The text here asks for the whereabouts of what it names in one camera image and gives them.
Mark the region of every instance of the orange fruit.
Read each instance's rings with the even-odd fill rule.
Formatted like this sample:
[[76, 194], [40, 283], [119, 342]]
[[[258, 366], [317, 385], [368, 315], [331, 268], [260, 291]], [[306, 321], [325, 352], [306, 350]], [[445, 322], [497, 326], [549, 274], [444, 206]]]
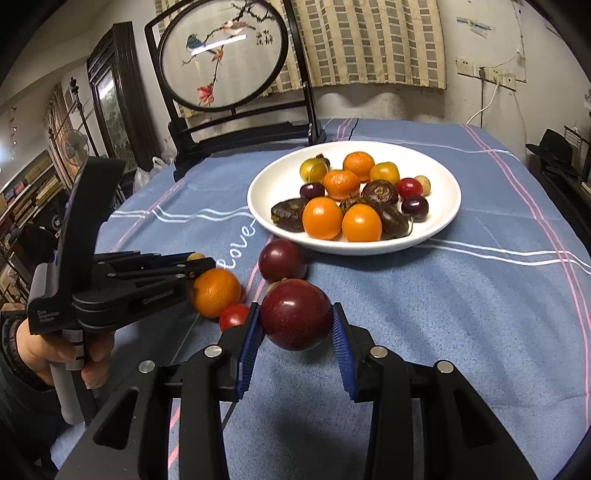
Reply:
[[386, 161], [372, 167], [369, 172], [369, 179], [371, 181], [388, 180], [392, 185], [396, 185], [400, 181], [400, 172], [395, 164]]
[[241, 296], [240, 282], [223, 268], [207, 270], [193, 282], [193, 307], [204, 317], [219, 317], [232, 303], [239, 303]]
[[343, 235], [348, 242], [376, 242], [382, 236], [382, 221], [369, 205], [353, 205], [343, 217]]
[[322, 185], [333, 200], [346, 200], [359, 195], [361, 181], [349, 170], [332, 170], [324, 176]]
[[343, 169], [352, 171], [362, 182], [369, 180], [369, 172], [375, 165], [371, 155], [365, 152], [352, 152], [345, 157]]
[[328, 197], [311, 199], [302, 215], [304, 230], [312, 238], [332, 240], [340, 232], [343, 212], [334, 200]]

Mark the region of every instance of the blue tablecloth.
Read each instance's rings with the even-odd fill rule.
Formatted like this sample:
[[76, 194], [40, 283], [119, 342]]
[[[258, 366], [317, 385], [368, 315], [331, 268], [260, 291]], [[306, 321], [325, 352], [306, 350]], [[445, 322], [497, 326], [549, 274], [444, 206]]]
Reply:
[[[309, 281], [404, 359], [454, 362], [538, 477], [551, 479], [589, 425], [591, 260], [583, 245], [527, 169], [480, 129], [357, 119], [332, 119], [326, 129], [329, 141], [391, 142], [435, 158], [457, 178], [462, 207], [435, 238], [401, 252], [309, 252]], [[169, 167], [103, 225], [98, 251], [200, 251], [232, 269], [247, 301], [260, 300], [266, 283], [256, 261], [270, 237], [248, 211], [246, 191], [262, 168], [303, 146], [215, 155], [176, 184]], [[184, 361], [218, 337], [218, 326], [190, 306], [126, 327], [102, 395], [140, 361]], [[266, 340], [225, 430], [230, 477], [359, 479], [370, 417], [370, 404], [355, 405], [344, 392], [329, 343], [294, 353]], [[74, 427], [59, 439], [56, 463], [81, 432]], [[177, 438], [175, 404], [171, 478]]]

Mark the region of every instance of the red tomato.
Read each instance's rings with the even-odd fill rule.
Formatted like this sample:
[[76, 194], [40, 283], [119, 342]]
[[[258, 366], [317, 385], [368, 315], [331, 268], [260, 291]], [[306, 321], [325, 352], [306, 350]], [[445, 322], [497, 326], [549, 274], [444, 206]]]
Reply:
[[250, 310], [250, 307], [243, 303], [234, 303], [233, 305], [230, 305], [220, 315], [220, 329], [224, 332], [237, 325], [244, 325], [248, 310]]
[[422, 195], [423, 186], [415, 179], [402, 179], [396, 184], [396, 190], [404, 200], [409, 195]]

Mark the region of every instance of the person's arm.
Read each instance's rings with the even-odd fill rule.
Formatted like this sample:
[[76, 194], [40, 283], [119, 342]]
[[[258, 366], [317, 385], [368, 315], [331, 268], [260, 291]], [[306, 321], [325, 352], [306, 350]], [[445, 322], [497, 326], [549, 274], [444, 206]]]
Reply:
[[[67, 427], [53, 388], [48, 361], [74, 360], [74, 346], [59, 335], [31, 335], [24, 314], [3, 312], [0, 355], [0, 421], [23, 454], [33, 462]], [[113, 334], [98, 336], [89, 346], [91, 360], [82, 371], [88, 388], [107, 378]]]

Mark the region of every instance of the flower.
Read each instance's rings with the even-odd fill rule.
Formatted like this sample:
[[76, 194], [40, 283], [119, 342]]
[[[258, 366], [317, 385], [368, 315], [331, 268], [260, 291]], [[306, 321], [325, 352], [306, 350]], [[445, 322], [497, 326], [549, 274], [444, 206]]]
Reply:
[[221, 60], [222, 58], [223, 58], [223, 48], [219, 48], [213, 54], [212, 61]]
[[210, 106], [213, 103], [213, 83], [199, 87], [199, 105]]

